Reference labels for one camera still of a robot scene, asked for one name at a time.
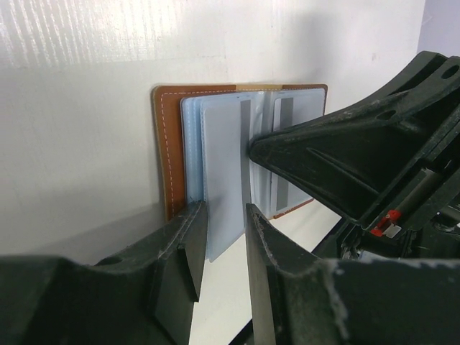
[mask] open wallet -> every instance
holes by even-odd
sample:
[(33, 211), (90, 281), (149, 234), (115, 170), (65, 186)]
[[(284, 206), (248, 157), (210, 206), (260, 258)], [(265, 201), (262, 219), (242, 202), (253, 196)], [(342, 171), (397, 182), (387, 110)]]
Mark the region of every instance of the open wallet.
[(325, 85), (154, 90), (167, 218), (186, 203), (206, 201), (211, 261), (244, 233), (246, 203), (273, 219), (312, 200), (247, 153), (253, 139), (322, 116), (326, 93)]

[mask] hole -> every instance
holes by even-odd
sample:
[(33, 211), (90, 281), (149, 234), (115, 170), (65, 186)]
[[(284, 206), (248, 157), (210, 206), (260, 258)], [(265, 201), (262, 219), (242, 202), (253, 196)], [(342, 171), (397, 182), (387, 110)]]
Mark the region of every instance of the hole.
[(383, 114), (380, 114), (379, 116), (377, 116), (377, 118), (379, 120), (389, 120), (392, 118), (393, 115), (396, 114), (396, 110), (389, 110), (389, 111), (386, 111), (385, 113)]
[(451, 76), (453, 76), (455, 73), (457, 73), (457, 71), (459, 70), (459, 66), (458, 65), (455, 65), (455, 66), (452, 66), (450, 67), (448, 70), (446, 70), (443, 75), (441, 76), (441, 78), (443, 79), (449, 79)]
[(115, 265), (122, 261), (123, 259), (121, 257), (106, 257), (105, 259), (102, 259), (100, 262), (98, 262), (96, 266)]

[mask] black plastic part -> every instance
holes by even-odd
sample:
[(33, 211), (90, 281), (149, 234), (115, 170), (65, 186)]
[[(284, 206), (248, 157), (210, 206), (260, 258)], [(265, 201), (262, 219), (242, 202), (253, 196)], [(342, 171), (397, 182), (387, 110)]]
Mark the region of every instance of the black plastic part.
[(460, 166), (459, 66), (422, 52), (366, 99), (256, 139), (249, 155), (365, 229), (392, 209), (410, 218)]
[(0, 344), (188, 344), (206, 230), (200, 202), (95, 266), (2, 257)]
[(255, 344), (457, 344), (460, 260), (320, 260), (247, 213)]

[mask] brown leather wallet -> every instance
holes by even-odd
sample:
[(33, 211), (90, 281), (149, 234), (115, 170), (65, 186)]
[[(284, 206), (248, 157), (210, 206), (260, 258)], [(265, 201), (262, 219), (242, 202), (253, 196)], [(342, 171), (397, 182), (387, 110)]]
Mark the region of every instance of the brown leather wallet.
[(162, 164), (166, 220), (169, 221), (186, 205), (184, 151), (180, 115), (180, 100), (182, 98), (240, 91), (303, 90), (308, 88), (324, 88), (327, 93), (327, 86), (324, 84), (175, 85), (154, 88), (152, 107)]

